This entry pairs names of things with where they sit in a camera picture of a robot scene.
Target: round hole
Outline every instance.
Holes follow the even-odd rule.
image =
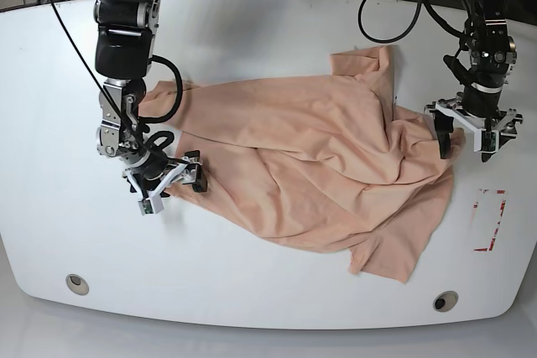
[[[447,291],[435,298],[433,308],[436,312],[449,312],[453,309],[458,300],[459,296],[455,291]]]
[[[86,280],[76,274],[68,275],[65,282],[67,283],[67,288],[77,295],[87,295],[90,292],[90,287],[87,285]]]

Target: white tabletop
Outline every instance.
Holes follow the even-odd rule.
[[[155,54],[198,84],[330,72],[328,54],[371,46],[360,35],[361,0],[163,0]],[[91,0],[60,13],[92,65]],[[401,32],[413,3],[371,0],[365,25]],[[441,9],[456,27],[464,15]],[[456,187],[410,281],[347,273],[348,252],[315,254],[260,240],[181,200],[142,217],[122,165],[96,152],[97,88],[49,7],[0,14],[0,233],[19,287],[31,296],[155,319],[281,329],[361,329],[482,319],[514,301],[537,240],[537,29],[509,23],[519,61],[501,106],[524,114],[519,138],[489,163],[467,147]],[[421,111],[460,90],[442,56],[457,39],[423,13],[395,50],[398,103]],[[146,80],[169,79],[155,66]],[[505,189],[506,209],[491,252],[475,252],[490,216],[472,221],[479,189]],[[65,277],[90,286],[73,294]],[[459,303],[432,308],[442,292]]]

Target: white table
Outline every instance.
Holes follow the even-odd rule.
[[[329,73],[329,53],[371,45],[357,28],[360,1],[163,0],[155,54],[198,84]],[[59,5],[91,65],[92,6]],[[372,0],[364,23],[375,36],[392,36],[413,10],[413,3]],[[461,12],[441,14],[462,26]],[[348,252],[276,246],[181,200],[142,217],[121,163],[96,152],[97,88],[52,10],[0,14],[0,233],[19,287],[36,298],[118,314],[258,328],[413,326],[504,313],[537,240],[537,28],[510,23],[509,31],[519,62],[500,103],[524,114],[519,138],[486,164],[466,147],[446,217],[403,285],[348,274]],[[442,63],[456,47],[423,12],[394,52],[398,103],[420,111],[459,91]],[[155,66],[148,87],[169,78]],[[508,191],[491,252],[473,251],[475,236],[490,226],[471,220],[479,189]],[[66,287],[71,273],[89,283],[86,296]],[[459,302],[438,313],[433,300],[448,290]]]

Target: metal grommet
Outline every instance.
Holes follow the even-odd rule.
[[[68,275],[65,282],[67,287],[77,295],[87,295],[90,292],[90,287],[87,285],[86,280],[76,274]]]
[[[449,312],[459,300],[459,295],[455,291],[441,293],[433,302],[433,309],[436,312]]]

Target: crumpled fabric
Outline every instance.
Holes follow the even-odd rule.
[[[331,75],[186,88],[167,124],[176,156],[200,150],[208,191],[168,192],[256,236],[306,251],[349,249],[349,271],[406,282],[440,224],[464,145],[442,160],[424,116],[393,104],[389,47],[331,56]],[[161,81],[141,116],[175,99]]]

